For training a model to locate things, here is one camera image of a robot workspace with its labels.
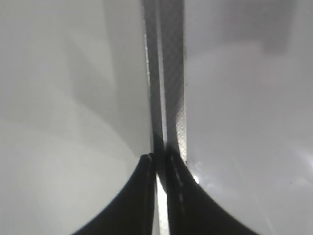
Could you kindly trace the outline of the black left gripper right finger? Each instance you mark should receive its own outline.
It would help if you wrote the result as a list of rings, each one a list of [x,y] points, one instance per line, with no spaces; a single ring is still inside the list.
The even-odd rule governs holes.
[[[196,183],[179,152],[165,157],[167,208],[171,235],[253,235]]]

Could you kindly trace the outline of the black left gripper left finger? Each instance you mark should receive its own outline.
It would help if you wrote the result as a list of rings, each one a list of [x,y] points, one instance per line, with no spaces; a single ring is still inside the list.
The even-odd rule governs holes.
[[[156,161],[140,156],[130,179],[115,198],[76,235],[151,235],[155,209]]]

